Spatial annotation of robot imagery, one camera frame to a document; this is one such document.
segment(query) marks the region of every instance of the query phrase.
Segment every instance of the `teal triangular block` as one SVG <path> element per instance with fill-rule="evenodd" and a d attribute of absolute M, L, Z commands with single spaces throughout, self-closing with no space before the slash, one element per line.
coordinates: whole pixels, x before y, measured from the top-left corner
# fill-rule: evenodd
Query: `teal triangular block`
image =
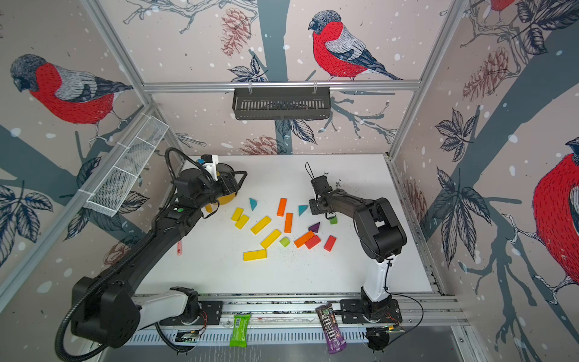
<path fill-rule="evenodd" d="M 298 216 L 302 216 L 302 214 L 307 210 L 307 205 L 300 205 L 298 206 L 298 212 L 299 215 Z"/>

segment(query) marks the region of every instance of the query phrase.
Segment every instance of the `yellow wooden block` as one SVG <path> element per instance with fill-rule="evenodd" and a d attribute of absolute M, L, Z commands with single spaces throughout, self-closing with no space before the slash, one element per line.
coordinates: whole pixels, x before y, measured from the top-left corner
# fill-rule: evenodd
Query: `yellow wooden block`
<path fill-rule="evenodd" d="M 237 209 L 235 209 L 235 212 L 233 213 L 233 216 L 231 217 L 231 220 L 233 221 L 239 221 L 239 218 L 241 217 L 241 214 L 243 213 L 243 209 L 241 207 L 238 207 Z"/>
<path fill-rule="evenodd" d="M 237 221 L 237 222 L 235 223 L 235 227 L 236 227 L 237 229 L 240 229 L 240 230 L 243 229 L 243 227 L 244 227 L 245 224 L 249 221 L 249 219 L 250 219 L 250 217 L 247 216 L 247 215 L 241 216 L 241 217 L 239 218 L 239 221 Z"/>
<path fill-rule="evenodd" d="M 269 216 L 264 217 L 257 224 L 255 224 L 253 228 L 251 228 L 251 232 L 257 235 L 257 233 L 260 232 L 264 227 L 266 227 L 271 220 L 272 219 L 270 219 Z"/>
<path fill-rule="evenodd" d="M 270 246 L 271 244 L 273 244 L 273 242 L 276 241 L 276 239 L 277 239 L 278 237 L 280 237 L 280 235 L 281 235 L 281 231 L 279 231 L 278 229 L 275 229 L 274 231 L 272 231 L 271 234 L 269 234 L 269 235 L 265 238 L 264 241 L 261 242 L 261 246 L 262 246 L 264 249 L 269 248 L 269 246 Z"/>
<path fill-rule="evenodd" d="M 258 259 L 265 259 L 267 258 L 267 251 L 264 250 L 255 250 L 255 251 L 246 251 L 243 253 L 243 261 L 250 261 L 250 260 L 258 260 Z"/>

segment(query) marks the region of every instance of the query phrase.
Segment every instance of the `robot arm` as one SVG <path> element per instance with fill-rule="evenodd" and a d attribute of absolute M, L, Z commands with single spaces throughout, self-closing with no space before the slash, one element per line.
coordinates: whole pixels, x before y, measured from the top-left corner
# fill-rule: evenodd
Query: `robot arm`
<path fill-rule="evenodd" d="M 186 157 L 179 150 L 169 148 L 166 160 L 171 151 Z M 100 352 L 107 346 L 121 347 L 135 331 L 159 320 L 183 313 L 194 319 L 199 314 L 197 292 L 187 288 L 133 297 L 147 273 L 203 217 L 201 208 L 218 203 L 221 196 L 236 193 L 247 176 L 246 171 L 235 172 L 228 165 L 218 164 L 215 155 L 203 155 L 200 162 L 189 160 L 199 169 L 186 169 L 174 177 L 173 191 L 177 192 L 156 216 L 147 236 L 116 265 L 95 278 L 83 277 L 74 285 L 73 307 L 61 323 L 55 342 L 60 359 L 82 361 L 91 357 L 89 354 L 71 356 L 64 350 L 62 337 L 69 322 L 73 334 L 101 343 L 97 349 Z M 168 167 L 174 176 L 169 162 Z M 239 182 L 235 179 L 238 174 L 243 175 Z"/>
<path fill-rule="evenodd" d="M 368 200 L 350 195 L 342 189 L 333 190 L 326 176 L 312 177 L 316 198 L 310 200 L 312 214 L 342 213 L 354 220 L 354 228 L 362 249 L 370 259 L 361 306 L 368 321 L 379 321 L 392 307 L 388 293 L 389 269 L 406 245 L 404 232 L 390 202 L 385 198 Z"/>

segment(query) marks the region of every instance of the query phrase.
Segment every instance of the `bird feet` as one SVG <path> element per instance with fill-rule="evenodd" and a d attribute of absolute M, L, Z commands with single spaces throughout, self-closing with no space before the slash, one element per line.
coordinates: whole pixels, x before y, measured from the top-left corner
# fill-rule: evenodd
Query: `bird feet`
<path fill-rule="evenodd" d="M 542 276 L 540 275 L 533 275 L 533 278 L 540 280 L 543 284 L 545 284 L 545 286 L 547 287 L 547 289 L 549 289 L 551 291 L 551 293 L 553 294 L 553 300 L 547 300 L 545 299 L 549 304 L 553 304 L 553 305 L 557 305 L 559 304 L 559 301 L 557 300 L 557 292 L 559 291 L 559 289 L 563 288 L 564 286 L 568 286 L 571 284 L 577 284 L 576 281 L 574 281 L 573 279 L 571 279 L 571 277 L 569 275 L 565 276 L 565 279 L 563 279 L 562 282 L 559 283 L 559 285 L 557 285 L 556 287 L 551 287 L 546 281 L 545 279 L 543 279 Z"/>
<path fill-rule="evenodd" d="M 535 239 L 536 241 L 545 245 L 545 243 L 541 240 L 541 238 L 536 233 L 526 232 L 526 231 L 523 231 L 523 230 L 517 228 L 516 224 L 515 224 L 515 219 L 512 216 L 510 216 L 509 214 L 501 214 L 501 215 L 504 216 L 505 218 L 509 219 L 509 221 L 511 222 L 512 228 L 515 232 L 515 236 L 513 236 L 512 239 L 507 239 L 509 243 L 515 244 L 517 239 L 519 239 L 519 234 L 523 234 L 523 235 L 528 236 L 532 239 Z"/>
<path fill-rule="evenodd" d="M 91 144 L 93 143 L 93 141 L 96 141 L 96 140 L 103 140 L 103 141 L 105 141 L 105 143 L 107 143 L 106 138 L 104 138 L 103 136 L 96 135 L 93 138 L 89 139 L 89 147 L 91 147 L 92 146 Z"/>
<path fill-rule="evenodd" d="M 120 129 L 120 125 L 122 125 L 123 122 L 129 124 L 129 121 L 128 121 L 128 120 L 119 118 L 119 125 L 118 125 L 116 128 L 117 128 L 117 129 Z"/>

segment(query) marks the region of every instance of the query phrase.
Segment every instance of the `red bird illustration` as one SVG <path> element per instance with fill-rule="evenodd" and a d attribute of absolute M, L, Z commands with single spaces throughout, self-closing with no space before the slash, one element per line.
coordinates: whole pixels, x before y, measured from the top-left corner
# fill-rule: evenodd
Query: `red bird illustration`
<path fill-rule="evenodd" d="M 132 86 L 88 72 L 71 71 L 34 54 L 16 59 L 10 74 L 20 92 L 28 89 L 56 117 L 70 123 L 95 125 L 97 134 L 89 143 L 98 138 L 107 141 L 98 135 L 98 123 L 109 113 L 119 118 L 119 127 L 126 122 L 116 115 L 112 106 L 116 98 L 125 90 L 133 89 Z"/>
<path fill-rule="evenodd" d="M 401 80 L 386 71 L 382 63 L 366 49 L 366 45 L 342 24 L 342 18 L 335 11 L 317 13 L 308 29 L 314 31 L 314 58 L 330 74 L 330 79 L 341 76 L 353 80 L 358 74 L 378 73 L 396 81 Z"/>
<path fill-rule="evenodd" d="M 536 233 L 515 228 L 541 242 L 549 254 L 565 271 L 565 278 L 557 286 L 550 286 L 543 277 L 535 275 L 551 293 L 551 304 L 558 304 L 557 292 L 564 286 L 579 284 L 579 137 L 566 143 L 573 153 L 549 171 L 535 187 L 533 211 Z"/>

